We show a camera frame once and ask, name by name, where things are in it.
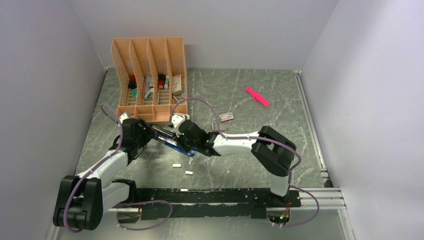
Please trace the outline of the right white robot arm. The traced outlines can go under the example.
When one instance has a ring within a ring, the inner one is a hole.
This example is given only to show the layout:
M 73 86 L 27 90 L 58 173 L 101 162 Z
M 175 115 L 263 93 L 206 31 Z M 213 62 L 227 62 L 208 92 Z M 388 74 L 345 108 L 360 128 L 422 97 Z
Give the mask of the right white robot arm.
M 195 151 L 205 156 L 246 154 L 254 156 L 271 174 L 270 202 L 282 207 L 289 200 L 291 165 L 296 145 L 270 126 L 246 134 L 206 132 L 196 123 L 172 120 L 176 140 L 184 151 Z

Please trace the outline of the red black bottle right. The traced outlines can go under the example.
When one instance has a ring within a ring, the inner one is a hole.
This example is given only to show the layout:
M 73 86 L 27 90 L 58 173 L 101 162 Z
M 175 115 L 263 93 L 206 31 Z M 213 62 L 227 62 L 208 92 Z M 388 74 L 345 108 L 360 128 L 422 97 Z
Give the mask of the red black bottle right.
M 157 76 L 158 76 L 158 88 L 162 89 L 165 87 L 166 75 L 159 73 Z

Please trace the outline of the red black bottle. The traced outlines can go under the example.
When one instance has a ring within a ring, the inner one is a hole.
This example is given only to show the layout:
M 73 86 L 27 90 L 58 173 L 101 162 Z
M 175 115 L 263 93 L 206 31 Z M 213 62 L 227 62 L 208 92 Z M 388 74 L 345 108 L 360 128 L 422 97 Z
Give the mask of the red black bottle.
M 166 75 L 159 73 L 157 76 L 158 76 L 158 88 L 162 89 L 165 87 Z
M 137 79 L 135 75 L 130 75 L 129 76 L 129 82 L 128 82 L 128 88 L 133 90 L 137 88 Z

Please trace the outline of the red white staple box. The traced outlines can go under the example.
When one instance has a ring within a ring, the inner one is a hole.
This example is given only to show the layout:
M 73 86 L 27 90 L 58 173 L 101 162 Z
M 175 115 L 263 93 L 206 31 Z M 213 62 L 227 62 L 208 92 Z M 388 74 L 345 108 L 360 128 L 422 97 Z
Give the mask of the red white staple box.
M 234 120 L 235 117 L 232 112 L 227 112 L 219 115 L 220 121 L 222 123 Z

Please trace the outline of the red black bottle left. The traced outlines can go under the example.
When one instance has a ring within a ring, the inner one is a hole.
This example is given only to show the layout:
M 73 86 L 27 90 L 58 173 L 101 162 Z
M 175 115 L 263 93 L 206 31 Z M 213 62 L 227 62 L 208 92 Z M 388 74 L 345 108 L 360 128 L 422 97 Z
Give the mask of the red black bottle left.
M 130 75 L 129 76 L 129 82 L 128 82 L 128 88 L 133 90 L 137 88 L 137 79 L 135 75 Z

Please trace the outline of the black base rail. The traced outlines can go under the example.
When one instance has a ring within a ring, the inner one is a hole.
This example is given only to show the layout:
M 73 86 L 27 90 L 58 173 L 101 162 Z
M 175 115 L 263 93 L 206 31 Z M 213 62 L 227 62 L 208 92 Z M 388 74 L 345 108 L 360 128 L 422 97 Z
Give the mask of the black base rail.
M 267 219 L 270 209 L 286 211 L 301 206 L 297 190 L 285 196 L 270 188 L 136 188 L 118 208 L 134 208 L 142 220 L 203 217 L 250 217 Z

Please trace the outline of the orange plastic desk organizer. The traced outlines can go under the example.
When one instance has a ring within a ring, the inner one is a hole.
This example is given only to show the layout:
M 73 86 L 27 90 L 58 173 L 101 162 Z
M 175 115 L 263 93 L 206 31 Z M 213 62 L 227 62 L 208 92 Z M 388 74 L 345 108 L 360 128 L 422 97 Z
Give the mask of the orange plastic desk organizer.
M 118 115 L 167 124 L 188 114 L 188 73 L 183 37 L 115 38 L 111 54 L 120 82 Z

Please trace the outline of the white box in organizer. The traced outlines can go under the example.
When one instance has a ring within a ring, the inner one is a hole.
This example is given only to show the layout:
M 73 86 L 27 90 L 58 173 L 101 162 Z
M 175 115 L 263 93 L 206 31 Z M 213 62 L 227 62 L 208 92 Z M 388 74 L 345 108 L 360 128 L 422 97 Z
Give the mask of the white box in organizer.
M 174 96 L 179 96 L 183 93 L 183 77 L 181 74 L 175 75 L 171 79 L 171 92 Z

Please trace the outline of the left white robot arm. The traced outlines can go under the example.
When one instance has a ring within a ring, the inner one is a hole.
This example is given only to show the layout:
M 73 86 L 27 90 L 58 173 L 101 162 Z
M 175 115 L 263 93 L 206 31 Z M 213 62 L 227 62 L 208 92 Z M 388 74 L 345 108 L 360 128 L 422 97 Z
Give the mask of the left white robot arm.
M 142 118 L 120 120 L 119 126 L 120 135 L 101 160 L 61 180 L 52 217 L 54 226 L 76 232 L 94 230 L 112 207 L 122 204 L 132 208 L 138 203 L 135 181 L 113 176 L 139 156 L 156 131 Z

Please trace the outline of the blue stapler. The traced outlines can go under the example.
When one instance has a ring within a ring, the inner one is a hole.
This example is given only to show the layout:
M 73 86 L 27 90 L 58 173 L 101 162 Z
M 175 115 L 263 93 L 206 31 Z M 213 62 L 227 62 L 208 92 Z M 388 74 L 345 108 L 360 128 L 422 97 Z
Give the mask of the blue stapler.
M 185 156 L 193 157 L 195 155 L 194 150 L 185 151 L 172 137 L 157 134 L 154 139 Z
M 167 129 L 164 129 L 164 128 L 157 126 L 155 124 L 152 124 L 151 128 L 156 132 L 156 134 L 158 136 L 162 136 L 164 138 L 173 139 L 176 136 L 174 132 L 167 130 Z

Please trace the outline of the pink plastic clip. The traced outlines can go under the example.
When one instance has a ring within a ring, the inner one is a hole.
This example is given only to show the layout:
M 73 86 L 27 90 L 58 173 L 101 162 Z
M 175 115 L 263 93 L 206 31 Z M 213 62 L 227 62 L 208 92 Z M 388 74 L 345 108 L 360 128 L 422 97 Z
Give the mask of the pink plastic clip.
M 269 101 L 267 101 L 260 93 L 256 92 L 252 88 L 247 87 L 245 90 L 249 95 L 251 95 L 251 97 L 254 101 L 260 102 L 262 105 L 264 105 L 266 107 L 268 107 L 270 105 Z

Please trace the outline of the grey stapler in organizer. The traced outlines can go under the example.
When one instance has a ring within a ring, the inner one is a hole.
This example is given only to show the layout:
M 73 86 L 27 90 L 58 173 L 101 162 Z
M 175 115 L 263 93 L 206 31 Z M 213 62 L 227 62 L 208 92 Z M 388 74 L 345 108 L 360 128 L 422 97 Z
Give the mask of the grey stapler in organizer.
M 148 75 L 145 79 L 144 99 L 148 99 L 154 90 L 153 78 Z

